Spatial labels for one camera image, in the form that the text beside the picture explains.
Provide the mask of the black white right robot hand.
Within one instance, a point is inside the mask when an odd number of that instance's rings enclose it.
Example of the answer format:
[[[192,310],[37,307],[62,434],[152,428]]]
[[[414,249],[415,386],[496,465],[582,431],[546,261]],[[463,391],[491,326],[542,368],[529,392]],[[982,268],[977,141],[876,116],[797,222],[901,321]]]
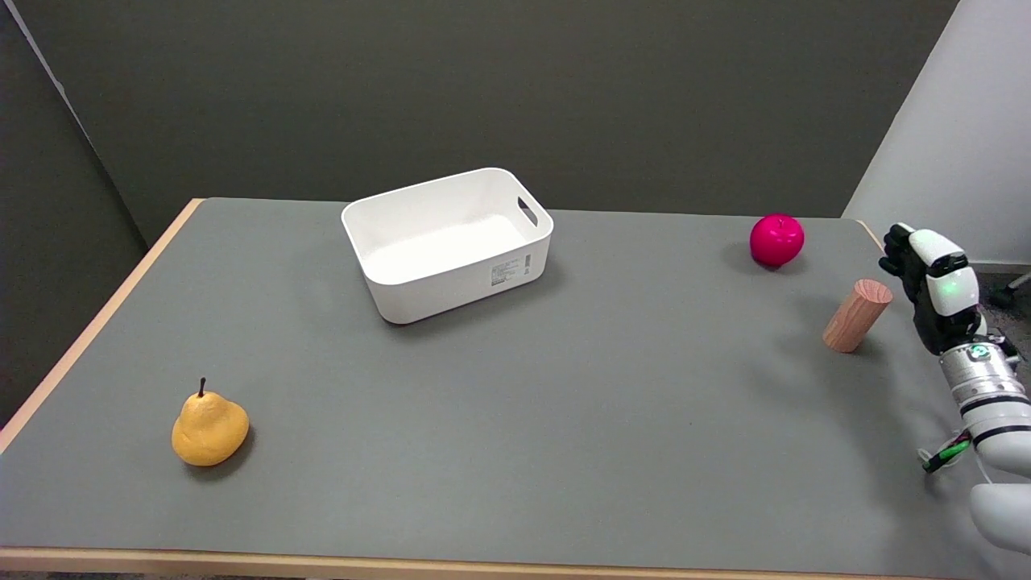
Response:
[[[987,335],[979,281],[965,250],[932,229],[898,221],[884,236],[879,265],[913,304],[921,344],[934,355]]]

